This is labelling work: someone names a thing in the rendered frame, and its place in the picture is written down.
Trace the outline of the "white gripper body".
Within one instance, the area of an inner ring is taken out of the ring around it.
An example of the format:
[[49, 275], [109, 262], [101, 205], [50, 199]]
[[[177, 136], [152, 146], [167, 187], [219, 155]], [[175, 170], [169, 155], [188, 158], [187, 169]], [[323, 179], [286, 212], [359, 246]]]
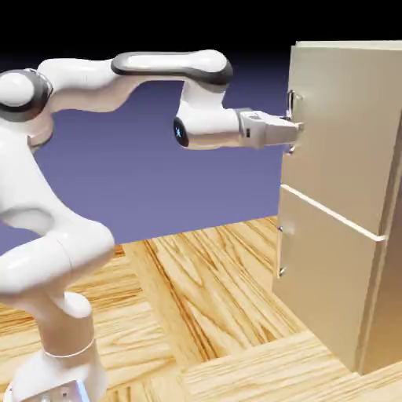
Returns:
[[293, 144], [298, 139], [299, 124], [275, 115], [265, 115], [265, 145]]

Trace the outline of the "long silver door handle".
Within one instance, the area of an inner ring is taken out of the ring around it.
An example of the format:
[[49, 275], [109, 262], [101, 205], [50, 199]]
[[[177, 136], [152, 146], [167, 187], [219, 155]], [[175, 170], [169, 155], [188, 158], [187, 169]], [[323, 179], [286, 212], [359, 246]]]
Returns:
[[[297, 106], [297, 103], [302, 100], [302, 97], [295, 93], [293, 90], [287, 91], [287, 110], [284, 116], [284, 119], [288, 122], [294, 123], [294, 109]], [[298, 128], [298, 132], [296, 135], [296, 140], [294, 143], [288, 146], [288, 149], [285, 151], [286, 155], [293, 155], [295, 150], [300, 144], [300, 138], [302, 132], [304, 131], [304, 123], [303, 122], [296, 122], [295, 125]]]

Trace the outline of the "tall beige cabinet door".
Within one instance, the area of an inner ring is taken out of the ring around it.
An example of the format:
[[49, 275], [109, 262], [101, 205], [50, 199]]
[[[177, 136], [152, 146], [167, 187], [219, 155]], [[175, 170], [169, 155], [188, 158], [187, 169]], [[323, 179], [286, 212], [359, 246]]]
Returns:
[[282, 182], [377, 236], [386, 233], [402, 116], [402, 40], [298, 42], [288, 87], [300, 144]]

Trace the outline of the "beige cabinet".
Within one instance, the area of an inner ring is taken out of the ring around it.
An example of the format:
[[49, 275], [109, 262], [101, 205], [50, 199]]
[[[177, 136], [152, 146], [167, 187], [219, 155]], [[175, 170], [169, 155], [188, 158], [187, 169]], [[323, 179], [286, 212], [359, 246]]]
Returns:
[[351, 371], [402, 361], [402, 40], [299, 42], [274, 293]]

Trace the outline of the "short beige cabinet door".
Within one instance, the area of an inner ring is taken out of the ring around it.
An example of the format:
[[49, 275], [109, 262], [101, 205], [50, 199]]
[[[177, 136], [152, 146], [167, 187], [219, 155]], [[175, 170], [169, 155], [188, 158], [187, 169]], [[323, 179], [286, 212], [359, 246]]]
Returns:
[[357, 369], [367, 291], [386, 241], [328, 213], [287, 185], [280, 189], [286, 270], [274, 293], [351, 371]]

